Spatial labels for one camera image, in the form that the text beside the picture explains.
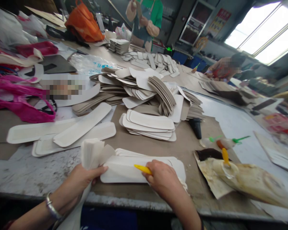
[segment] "red poster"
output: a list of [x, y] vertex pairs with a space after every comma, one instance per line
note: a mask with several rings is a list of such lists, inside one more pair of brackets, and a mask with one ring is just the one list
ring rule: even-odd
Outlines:
[[231, 13], [229, 13], [227, 10], [221, 8], [215, 16], [214, 20], [212, 21], [211, 25], [209, 26], [208, 32], [212, 34], [213, 37], [216, 37], [217, 34], [220, 32], [220, 30], [223, 28], [225, 23], [230, 18]]

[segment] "bright window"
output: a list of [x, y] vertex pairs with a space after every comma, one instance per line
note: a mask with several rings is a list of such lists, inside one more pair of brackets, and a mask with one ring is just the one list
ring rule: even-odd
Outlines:
[[225, 43], [271, 65], [288, 52], [288, 4], [251, 8]]

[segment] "yellow handle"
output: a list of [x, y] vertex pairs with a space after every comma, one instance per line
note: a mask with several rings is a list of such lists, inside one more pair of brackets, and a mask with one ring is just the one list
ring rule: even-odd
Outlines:
[[141, 170], [144, 173], [147, 173], [149, 175], [152, 175], [151, 170], [148, 167], [141, 166], [141, 165], [134, 165], [137, 169]]
[[227, 153], [227, 150], [225, 148], [222, 148], [222, 157], [223, 157], [224, 163], [226, 163], [227, 165], [230, 166], [228, 153]]

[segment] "orange bag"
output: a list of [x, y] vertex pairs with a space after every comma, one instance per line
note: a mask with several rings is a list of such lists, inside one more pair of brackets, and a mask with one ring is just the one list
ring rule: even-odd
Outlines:
[[104, 40], [105, 36], [101, 33], [93, 14], [87, 9], [83, 1], [80, 1], [81, 4], [78, 5], [78, 0], [76, 0], [76, 8], [70, 13], [65, 26], [74, 27], [86, 42]]

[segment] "bracelet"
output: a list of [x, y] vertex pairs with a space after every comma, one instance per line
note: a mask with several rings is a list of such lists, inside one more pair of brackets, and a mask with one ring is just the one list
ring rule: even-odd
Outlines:
[[62, 221], [64, 219], [64, 216], [62, 216], [61, 214], [58, 213], [58, 211], [56, 211], [56, 209], [53, 207], [52, 205], [52, 201], [49, 199], [49, 195], [51, 194], [48, 193], [47, 197], [46, 197], [46, 206], [50, 212], [50, 214], [56, 218], [58, 221]]

